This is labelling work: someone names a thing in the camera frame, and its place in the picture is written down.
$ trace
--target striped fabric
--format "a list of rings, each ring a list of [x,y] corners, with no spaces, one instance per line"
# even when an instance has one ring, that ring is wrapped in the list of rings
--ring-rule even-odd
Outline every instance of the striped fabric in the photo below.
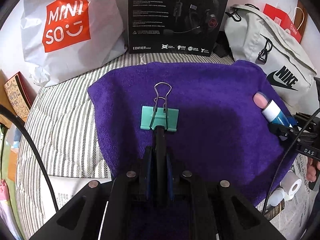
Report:
[[[105,66],[56,86],[41,88],[33,103],[26,129],[49,175],[75,178],[110,178],[97,140],[94,109],[87,88],[112,69],[149,62],[210,62],[231,65],[231,57],[180,54],[124,55]],[[43,224],[40,197],[41,170],[22,138],[19,150],[16,197],[25,236],[30,238]]]

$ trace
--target nike bag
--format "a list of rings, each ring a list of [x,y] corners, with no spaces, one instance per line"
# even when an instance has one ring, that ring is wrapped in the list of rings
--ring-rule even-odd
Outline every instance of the nike bag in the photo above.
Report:
[[[234,5],[227,15],[225,33],[234,59],[257,64],[282,100],[296,105],[316,76],[301,45],[252,5]]]
[[[34,83],[48,87],[101,67],[126,49],[116,0],[23,0],[21,38]]]

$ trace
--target human hand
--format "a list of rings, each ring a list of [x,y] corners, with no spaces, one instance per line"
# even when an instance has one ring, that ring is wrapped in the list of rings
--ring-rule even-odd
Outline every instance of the human hand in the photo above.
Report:
[[[315,161],[314,159],[308,158],[308,164],[307,164],[307,180],[310,182],[316,181],[316,168],[320,170],[320,162]]]

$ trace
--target bolt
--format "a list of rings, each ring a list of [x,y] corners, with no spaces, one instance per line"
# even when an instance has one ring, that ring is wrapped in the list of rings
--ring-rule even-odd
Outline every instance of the bolt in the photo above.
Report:
[[[89,182],[89,187],[94,188],[94,187],[97,187],[98,184],[99,184],[99,182],[97,182],[96,180],[92,180]]]
[[[128,171],[127,172],[127,177],[128,178],[134,178],[137,175],[137,173],[135,173],[134,171]]]
[[[221,187],[229,187],[230,182],[227,180],[222,180],[222,181],[220,181],[220,185],[221,185]]]
[[[184,171],[182,173],[182,175],[185,176],[185,177],[191,177],[192,176],[192,172],[191,171]]]

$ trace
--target black box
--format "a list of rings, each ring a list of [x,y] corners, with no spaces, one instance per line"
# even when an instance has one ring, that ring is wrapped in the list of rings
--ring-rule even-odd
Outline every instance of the black box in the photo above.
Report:
[[[227,2],[129,0],[129,52],[210,56]]]

